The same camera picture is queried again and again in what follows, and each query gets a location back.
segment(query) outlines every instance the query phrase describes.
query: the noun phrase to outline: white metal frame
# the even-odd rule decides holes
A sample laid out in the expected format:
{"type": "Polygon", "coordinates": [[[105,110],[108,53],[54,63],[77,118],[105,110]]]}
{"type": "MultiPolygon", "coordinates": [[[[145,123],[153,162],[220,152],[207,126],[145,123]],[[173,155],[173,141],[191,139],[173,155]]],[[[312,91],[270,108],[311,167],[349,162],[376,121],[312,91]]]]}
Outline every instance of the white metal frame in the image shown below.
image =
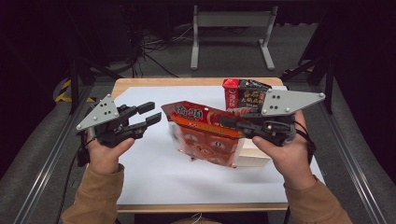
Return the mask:
{"type": "Polygon", "coordinates": [[[191,70],[198,69],[199,54],[199,37],[198,27],[265,27],[264,39],[259,39],[262,56],[269,70],[274,70],[275,66],[268,50],[268,41],[276,18],[277,7],[271,11],[253,11],[253,12],[229,12],[229,11],[198,11],[194,6],[193,15],[193,44],[191,54],[191,70]]]}

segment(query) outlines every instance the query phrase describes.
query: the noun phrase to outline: silver bracket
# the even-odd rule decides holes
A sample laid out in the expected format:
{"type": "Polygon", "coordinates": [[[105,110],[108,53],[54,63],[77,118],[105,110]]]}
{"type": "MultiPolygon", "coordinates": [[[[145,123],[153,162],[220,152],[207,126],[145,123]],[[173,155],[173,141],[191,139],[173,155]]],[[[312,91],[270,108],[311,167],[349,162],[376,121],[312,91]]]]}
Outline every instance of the silver bracket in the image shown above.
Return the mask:
{"type": "Polygon", "coordinates": [[[109,122],[119,117],[119,111],[114,100],[108,94],[100,103],[91,111],[87,117],[76,127],[78,131],[109,122]]]}
{"type": "Polygon", "coordinates": [[[269,89],[265,93],[262,115],[264,117],[290,115],[325,98],[324,93],[269,89]]]}

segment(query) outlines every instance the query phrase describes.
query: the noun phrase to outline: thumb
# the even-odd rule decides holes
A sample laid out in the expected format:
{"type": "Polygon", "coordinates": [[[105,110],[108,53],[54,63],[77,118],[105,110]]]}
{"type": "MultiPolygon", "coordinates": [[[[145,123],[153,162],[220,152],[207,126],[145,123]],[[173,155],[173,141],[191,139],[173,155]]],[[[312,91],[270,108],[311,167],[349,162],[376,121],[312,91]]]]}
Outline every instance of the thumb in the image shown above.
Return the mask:
{"type": "Polygon", "coordinates": [[[120,142],[116,147],[113,148],[113,152],[117,157],[121,156],[124,152],[126,152],[131,146],[134,144],[133,138],[128,138],[120,142]]]}
{"type": "Polygon", "coordinates": [[[267,154],[271,158],[275,156],[277,146],[259,136],[254,136],[251,140],[263,153],[267,154]]]}

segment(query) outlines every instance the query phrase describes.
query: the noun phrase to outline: forearm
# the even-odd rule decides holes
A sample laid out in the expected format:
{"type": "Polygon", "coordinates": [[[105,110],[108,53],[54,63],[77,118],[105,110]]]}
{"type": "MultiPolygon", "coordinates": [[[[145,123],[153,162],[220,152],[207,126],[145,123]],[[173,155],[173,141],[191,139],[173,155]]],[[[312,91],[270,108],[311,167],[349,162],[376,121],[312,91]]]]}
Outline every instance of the forearm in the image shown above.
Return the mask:
{"type": "Polygon", "coordinates": [[[117,199],[123,183],[123,166],[111,175],[99,174],[90,166],[84,173],[75,203],[62,215],[65,224],[114,223],[117,199]]]}
{"type": "Polygon", "coordinates": [[[352,223],[335,196],[320,181],[308,189],[285,188],[291,215],[297,223],[352,223]]]}

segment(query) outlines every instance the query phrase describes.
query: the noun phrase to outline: white surface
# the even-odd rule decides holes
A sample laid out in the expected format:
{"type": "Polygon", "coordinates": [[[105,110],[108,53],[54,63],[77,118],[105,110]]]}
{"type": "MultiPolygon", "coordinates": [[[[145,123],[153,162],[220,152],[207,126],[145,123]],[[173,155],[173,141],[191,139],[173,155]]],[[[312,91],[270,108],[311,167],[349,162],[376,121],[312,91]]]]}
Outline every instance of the white surface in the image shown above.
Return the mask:
{"type": "MultiPolygon", "coordinates": [[[[135,115],[131,124],[163,112],[162,105],[190,101],[225,108],[224,89],[207,87],[133,87],[116,100],[116,105],[155,102],[156,108],[135,115]]],[[[175,150],[163,113],[161,122],[148,127],[142,139],[120,158],[125,180],[118,204],[181,203],[285,203],[283,178],[272,161],[263,167],[223,167],[208,161],[191,161],[175,150]]],[[[313,173],[323,181],[315,158],[313,173]]]]}

